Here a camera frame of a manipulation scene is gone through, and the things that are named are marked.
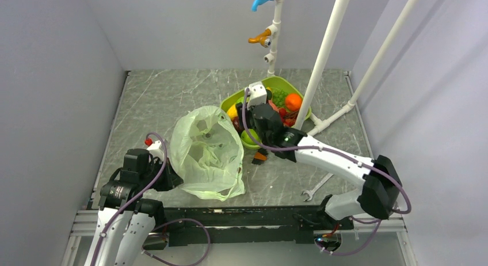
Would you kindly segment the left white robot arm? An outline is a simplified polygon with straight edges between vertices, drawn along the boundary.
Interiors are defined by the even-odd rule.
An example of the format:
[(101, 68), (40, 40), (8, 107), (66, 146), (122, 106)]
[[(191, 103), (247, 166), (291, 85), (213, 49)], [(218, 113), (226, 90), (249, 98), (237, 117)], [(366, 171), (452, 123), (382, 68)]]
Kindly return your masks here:
[(143, 190), (170, 191), (182, 184), (162, 143), (130, 149), (123, 165), (100, 190), (97, 225), (85, 265), (132, 265), (151, 231), (167, 218), (161, 201), (143, 198)]

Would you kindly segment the light green plastic bag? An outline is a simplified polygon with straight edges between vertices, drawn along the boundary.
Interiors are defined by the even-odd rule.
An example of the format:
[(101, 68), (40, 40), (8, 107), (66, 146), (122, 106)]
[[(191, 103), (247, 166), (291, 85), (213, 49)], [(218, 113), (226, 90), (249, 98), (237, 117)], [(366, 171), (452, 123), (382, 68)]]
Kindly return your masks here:
[(204, 106), (181, 117), (170, 140), (170, 163), (183, 179), (180, 188), (203, 200), (221, 202), (246, 192), (244, 149), (230, 117)]

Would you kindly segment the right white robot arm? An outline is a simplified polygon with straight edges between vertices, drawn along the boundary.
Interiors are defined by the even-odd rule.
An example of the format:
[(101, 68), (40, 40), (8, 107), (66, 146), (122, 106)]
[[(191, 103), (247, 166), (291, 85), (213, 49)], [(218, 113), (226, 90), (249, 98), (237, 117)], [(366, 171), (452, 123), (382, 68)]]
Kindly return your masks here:
[(317, 213), (317, 221), (323, 228), (330, 229), (338, 221), (356, 214), (366, 213), (386, 220), (398, 212), (395, 205), (404, 190), (388, 157), (362, 157), (326, 145), (301, 130), (286, 127), (269, 104), (247, 107), (238, 103), (237, 112), (239, 125), (254, 130), (265, 150), (281, 159), (325, 170), (355, 186), (354, 191), (323, 199)]

